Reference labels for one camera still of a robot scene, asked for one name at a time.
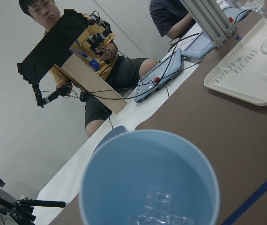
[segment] white tray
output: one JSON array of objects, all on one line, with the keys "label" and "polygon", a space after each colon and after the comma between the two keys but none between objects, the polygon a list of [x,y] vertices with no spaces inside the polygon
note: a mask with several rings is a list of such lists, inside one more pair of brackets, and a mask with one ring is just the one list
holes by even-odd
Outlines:
[{"label": "white tray", "polygon": [[267,105],[267,26],[260,21],[206,76],[204,85],[255,105]]}]

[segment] man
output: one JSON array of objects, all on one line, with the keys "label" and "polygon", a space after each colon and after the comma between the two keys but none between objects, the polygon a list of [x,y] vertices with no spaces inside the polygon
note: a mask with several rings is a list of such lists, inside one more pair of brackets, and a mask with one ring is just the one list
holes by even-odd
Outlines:
[{"label": "man", "polygon": [[171,39],[183,36],[195,20],[179,0],[151,0],[150,15],[160,35]]},{"label": "man", "polygon": [[[60,19],[60,12],[53,0],[19,0],[23,12],[31,16],[37,23],[45,28],[47,33]],[[139,78],[147,74],[157,65],[154,59],[125,59],[119,56],[116,44],[113,42],[115,34],[110,34],[101,44],[97,52],[102,56],[95,55],[90,49],[86,39],[90,35],[102,33],[97,24],[89,26],[73,43],[70,50],[73,51],[84,63],[90,66],[101,78],[114,89],[128,88],[137,85]],[[110,116],[111,111],[98,101],[93,95],[85,92],[84,88],[74,79],[67,77],[56,66],[50,73],[54,76],[57,88],[67,84],[72,89],[72,84],[81,89],[80,100],[86,102],[85,125],[89,137]]]}]

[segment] man's right hand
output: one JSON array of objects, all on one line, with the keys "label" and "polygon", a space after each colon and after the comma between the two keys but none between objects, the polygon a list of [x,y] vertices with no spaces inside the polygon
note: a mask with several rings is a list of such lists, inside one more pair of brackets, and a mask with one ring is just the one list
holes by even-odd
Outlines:
[{"label": "man's right hand", "polygon": [[72,83],[71,81],[65,81],[65,82],[62,82],[62,83],[59,83],[56,87],[56,90],[61,88],[63,85],[66,85],[68,86],[70,89],[66,92],[65,96],[69,95],[72,91]]}]

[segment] black hair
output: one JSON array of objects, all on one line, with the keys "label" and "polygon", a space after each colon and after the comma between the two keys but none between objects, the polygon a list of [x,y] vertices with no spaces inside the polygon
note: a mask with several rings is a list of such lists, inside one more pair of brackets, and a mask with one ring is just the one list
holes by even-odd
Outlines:
[{"label": "black hair", "polygon": [[37,0],[19,0],[19,5],[22,11],[29,15],[30,17],[31,14],[29,13],[29,6],[33,6]]}]

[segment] black shorts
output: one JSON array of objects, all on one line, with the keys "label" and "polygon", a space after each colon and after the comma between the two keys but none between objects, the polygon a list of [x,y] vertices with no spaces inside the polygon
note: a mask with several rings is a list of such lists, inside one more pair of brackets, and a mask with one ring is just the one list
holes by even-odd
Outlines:
[{"label": "black shorts", "polygon": [[[124,94],[122,88],[131,88],[138,84],[139,70],[145,58],[124,59],[119,56],[106,82],[119,94]],[[106,120],[111,115],[111,110],[102,104],[93,94],[82,93],[80,100],[86,102],[85,125],[94,120]]]}]

